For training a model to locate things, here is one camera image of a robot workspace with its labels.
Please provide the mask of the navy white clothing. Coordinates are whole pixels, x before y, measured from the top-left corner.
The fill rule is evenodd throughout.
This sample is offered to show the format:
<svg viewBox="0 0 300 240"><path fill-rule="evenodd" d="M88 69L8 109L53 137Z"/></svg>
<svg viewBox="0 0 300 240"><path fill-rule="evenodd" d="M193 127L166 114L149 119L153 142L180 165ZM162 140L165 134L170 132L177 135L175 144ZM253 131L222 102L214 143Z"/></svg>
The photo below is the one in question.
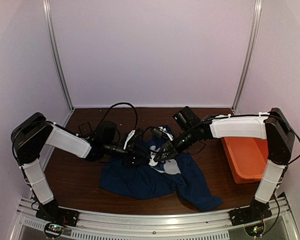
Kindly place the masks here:
<svg viewBox="0 0 300 240"><path fill-rule="evenodd" d="M122 159L111 157L102 168L98 186L139 200L178 193L200 211L209 211L223 204L221 197L211 194L202 170L189 153L155 166L124 166Z"/></svg>

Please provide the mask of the black brooch display box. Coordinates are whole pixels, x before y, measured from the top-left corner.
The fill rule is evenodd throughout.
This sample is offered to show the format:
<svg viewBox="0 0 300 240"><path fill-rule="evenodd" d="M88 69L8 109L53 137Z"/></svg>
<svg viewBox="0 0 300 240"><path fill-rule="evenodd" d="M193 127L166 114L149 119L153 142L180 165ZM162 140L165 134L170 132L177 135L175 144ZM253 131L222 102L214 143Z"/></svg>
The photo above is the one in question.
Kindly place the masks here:
<svg viewBox="0 0 300 240"><path fill-rule="evenodd" d="M85 122L78 126L80 136L83 138L89 137L93 132L90 122Z"/></svg>

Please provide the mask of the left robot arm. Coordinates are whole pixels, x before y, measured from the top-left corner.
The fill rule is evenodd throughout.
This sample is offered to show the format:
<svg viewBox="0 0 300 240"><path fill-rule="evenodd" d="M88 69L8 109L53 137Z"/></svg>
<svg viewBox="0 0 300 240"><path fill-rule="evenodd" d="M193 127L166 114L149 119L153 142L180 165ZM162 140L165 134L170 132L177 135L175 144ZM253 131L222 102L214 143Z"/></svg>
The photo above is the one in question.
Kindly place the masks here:
<svg viewBox="0 0 300 240"><path fill-rule="evenodd" d="M44 146L52 146L88 162L109 155L121 158L127 165L149 164L150 152L139 144L141 129L133 129L122 143L114 141L117 125L102 121L88 136L80 136L49 121L36 112L16 127L11 135L12 153L39 204L38 211L51 222L62 218L62 211L46 180L40 163Z"/></svg>

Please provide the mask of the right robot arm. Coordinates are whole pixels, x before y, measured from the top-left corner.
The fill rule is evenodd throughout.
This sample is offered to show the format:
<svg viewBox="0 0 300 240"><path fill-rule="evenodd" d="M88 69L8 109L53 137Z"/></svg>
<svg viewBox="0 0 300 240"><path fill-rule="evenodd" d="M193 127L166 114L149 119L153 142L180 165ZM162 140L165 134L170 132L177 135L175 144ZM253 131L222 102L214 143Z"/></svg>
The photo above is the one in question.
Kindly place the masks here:
<svg viewBox="0 0 300 240"><path fill-rule="evenodd" d="M230 215L256 221L266 214L269 201L284 174L293 162L292 150L295 131L279 108L269 112L246 115L215 115L200 119L188 106L173 115L183 130L178 137L168 137L160 150L150 158L150 165L167 161L201 140L221 139L225 137L257 138L267 140L268 157L262 179L248 207L232 210Z"/></svg>

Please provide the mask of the orange plastic bin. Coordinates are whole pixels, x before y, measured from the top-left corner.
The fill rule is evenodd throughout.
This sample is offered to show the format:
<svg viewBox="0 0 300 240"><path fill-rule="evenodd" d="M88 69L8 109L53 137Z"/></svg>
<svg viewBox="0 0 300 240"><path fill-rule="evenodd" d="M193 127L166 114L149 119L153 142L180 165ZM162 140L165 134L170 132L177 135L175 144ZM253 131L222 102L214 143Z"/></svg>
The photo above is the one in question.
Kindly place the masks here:
<svg viewBox="0 0 300 240"><path fill-rule="evenodd" d="M260 182L268 162L268 142L253 137L221 139L234 182Z"/></svg>

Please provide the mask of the left circuit board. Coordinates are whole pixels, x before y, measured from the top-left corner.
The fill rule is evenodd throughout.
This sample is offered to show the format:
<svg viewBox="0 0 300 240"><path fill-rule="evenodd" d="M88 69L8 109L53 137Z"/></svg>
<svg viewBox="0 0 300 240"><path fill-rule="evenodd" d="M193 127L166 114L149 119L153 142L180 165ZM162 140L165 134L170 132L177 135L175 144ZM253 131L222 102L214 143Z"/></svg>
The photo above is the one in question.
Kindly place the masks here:
<svg viewBox="0 0 300 240"><path fill-rule="evenodd" d="M65 230L63 225L59 225L55 222L48 222L44 228L43 232L48 238L58 238L60 237Z"/></svg>

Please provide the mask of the circuit board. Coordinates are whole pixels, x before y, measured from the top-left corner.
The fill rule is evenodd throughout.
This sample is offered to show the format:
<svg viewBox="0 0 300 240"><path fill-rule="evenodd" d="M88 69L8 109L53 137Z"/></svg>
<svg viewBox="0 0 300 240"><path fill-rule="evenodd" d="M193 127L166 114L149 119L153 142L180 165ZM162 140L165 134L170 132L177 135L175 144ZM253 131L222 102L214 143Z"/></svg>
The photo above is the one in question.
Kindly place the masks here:
<svg viewBox="0 0 300 240"><path fill-rule="evenodd" d="M58 238L60 237L65 230L63 225L59 225L55 222L48 222L44 228L43 232L48 238Z"/></svg>
<svg viewBox="0 0 300 240"><path fill-rule="evenodd" d="M245 233L251 238L260 237L265 231L265 224L262 222L244 226Z"/></svg>

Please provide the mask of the right circuit board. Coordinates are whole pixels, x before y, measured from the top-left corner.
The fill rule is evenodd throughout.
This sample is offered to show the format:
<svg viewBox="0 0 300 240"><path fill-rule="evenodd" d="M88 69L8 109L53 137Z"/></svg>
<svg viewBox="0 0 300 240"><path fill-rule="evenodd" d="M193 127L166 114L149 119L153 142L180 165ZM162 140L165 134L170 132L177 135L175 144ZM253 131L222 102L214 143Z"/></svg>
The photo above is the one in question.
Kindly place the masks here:
<svg viewBox="0 0 300 240"><path fill-rule="evenodd" d="M244 226L245 233L251 238L260 237L265 231L265 224L262 222Z"/></svg>

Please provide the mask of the right aluminium frame post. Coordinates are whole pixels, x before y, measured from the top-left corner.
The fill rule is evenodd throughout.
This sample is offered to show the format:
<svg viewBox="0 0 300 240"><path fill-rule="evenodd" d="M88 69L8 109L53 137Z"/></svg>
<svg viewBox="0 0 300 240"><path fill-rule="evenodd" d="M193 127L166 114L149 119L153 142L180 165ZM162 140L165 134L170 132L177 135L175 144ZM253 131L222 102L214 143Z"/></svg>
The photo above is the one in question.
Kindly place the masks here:
<svg viewBox="0 0 300 240"><path fill-rule="evenodd" d="M263 8L263 1L255 0L246 54L245 54L244 61L243 61L243 67L242 67L242 71L240 74L239 84L238 84L235 98L234 98L234 101L233 101L233 104L231 107L231 110L235 115L239 114L239 110L238 110L239 103L242 98L243 91L245 88L245 83L247 81L249 70L251 67L253 53L254 53L254 49L256 46L258 33L259 33L259 29L260 29L260 23L261 23L261 18L262 18L262 8Z"/></svg>

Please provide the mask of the aluminium frame post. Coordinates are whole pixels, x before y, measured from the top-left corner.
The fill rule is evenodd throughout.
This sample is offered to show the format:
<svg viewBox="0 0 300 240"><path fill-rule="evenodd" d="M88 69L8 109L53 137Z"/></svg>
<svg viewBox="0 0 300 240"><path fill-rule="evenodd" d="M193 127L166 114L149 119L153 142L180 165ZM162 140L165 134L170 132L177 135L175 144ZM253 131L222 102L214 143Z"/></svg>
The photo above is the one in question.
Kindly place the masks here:
<svg viewBox="0 0 300 240"><path fill-rule="evenodd" d="M55 65L58 81L60 83L61 91L64 97L64 100L66 102L68 110L71 112L74 110L74 106L71 100L70 92L65 80L64 71L60 59L60 54L58 50L58 44L53 24L53 16L52 16L52 10L51 10L51 1L50 0L43 0L43 13L46 21L47 31L48 31L48 37L50 42L50 47L52 51L52 58Z"/></svg>
<svg viewBox="0 0 300 240"><path fill-rule="evenodd" d="M254 53L254 49L256 46L258 33L259 33L259 29L260 29L260 23L261 23L261 18L262 18L262 8L263 8L263 1L255 0L246 54L245 54L244 61L243 61L243 67L242 67L242 71L240 74L239 84L238 84L235 98L234 98L234 101L233 101L233 104L231 107L231 110L235 115L239 114L239 110L238 110L239 103L242 98L243 91L245 88L245 83L247 81L249 70L251 67L253 53Z"/></svg>

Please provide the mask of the front aluminium rail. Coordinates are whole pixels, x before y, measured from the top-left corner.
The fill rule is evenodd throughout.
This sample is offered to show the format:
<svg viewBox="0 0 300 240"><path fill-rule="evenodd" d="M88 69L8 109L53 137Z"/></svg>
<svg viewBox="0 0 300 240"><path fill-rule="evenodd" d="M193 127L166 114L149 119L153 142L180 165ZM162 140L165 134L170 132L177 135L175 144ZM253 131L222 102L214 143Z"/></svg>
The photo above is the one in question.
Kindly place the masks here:
<svg viewBox="0 0 300 240"><path fill-rule="evenodd" d="M269 203L264 220L233 225L229 210L170 215L129 215L78 211L75 226L67 225L58 240L253 240L253 230L265 227L262 240L299 240L300 233L285 195Z"/></svg>

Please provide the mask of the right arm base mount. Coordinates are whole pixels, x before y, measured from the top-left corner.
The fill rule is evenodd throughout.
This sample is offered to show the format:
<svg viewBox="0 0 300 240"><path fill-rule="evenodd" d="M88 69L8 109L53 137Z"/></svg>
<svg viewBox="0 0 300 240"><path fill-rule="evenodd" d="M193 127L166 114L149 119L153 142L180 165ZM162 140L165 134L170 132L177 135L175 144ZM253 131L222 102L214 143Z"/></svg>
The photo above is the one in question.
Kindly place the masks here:
<svg viewBox="0 0 300 240"><path fill-rule="evenodd" d="M273 215L269 207L263 209L260 207L253 207L253 206L235 208L233 210L230 210L228 214L232 226L245 225L252 222L258 222L264 218L269 218Z"/></svg>

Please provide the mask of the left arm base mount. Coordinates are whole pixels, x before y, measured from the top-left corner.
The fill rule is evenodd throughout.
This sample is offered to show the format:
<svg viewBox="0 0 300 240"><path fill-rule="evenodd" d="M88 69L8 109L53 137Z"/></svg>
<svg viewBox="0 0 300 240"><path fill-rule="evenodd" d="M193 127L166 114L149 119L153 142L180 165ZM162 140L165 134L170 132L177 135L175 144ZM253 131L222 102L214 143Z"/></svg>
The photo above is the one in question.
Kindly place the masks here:
<svg viewBox="0 0 300 240"><path fill-rule="evenodd" d="M35 216L38 219L51 223L57 223L62 226L76 227L79 219L79 212L76 210L58 208L57 213L45 213L44 210L37 210Z"/></svg>

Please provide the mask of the left aluminium frame post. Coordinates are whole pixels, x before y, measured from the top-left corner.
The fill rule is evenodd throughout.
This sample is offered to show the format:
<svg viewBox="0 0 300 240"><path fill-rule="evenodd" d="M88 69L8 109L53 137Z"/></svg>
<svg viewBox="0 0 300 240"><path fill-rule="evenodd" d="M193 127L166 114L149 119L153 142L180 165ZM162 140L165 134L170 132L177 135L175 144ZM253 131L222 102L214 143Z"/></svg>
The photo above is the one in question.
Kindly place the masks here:
<svg viewBox="0 0 300 240"><path fill-rule="evenodd" d="M50 0L43 0L43 13L46 21L47 31L48 31L48 37L50 42L50 47L52 51L52 58L55 65L58 81L60 83L61 91L64 97L64 100L66 102L68 110L71 112L74 110L74 106L71 100L70 92L65 80L64 71L60 59L60 54L58 50L58 44L53 24L53 16L52 16L52 10L51 10L51 1Z"/></svg>

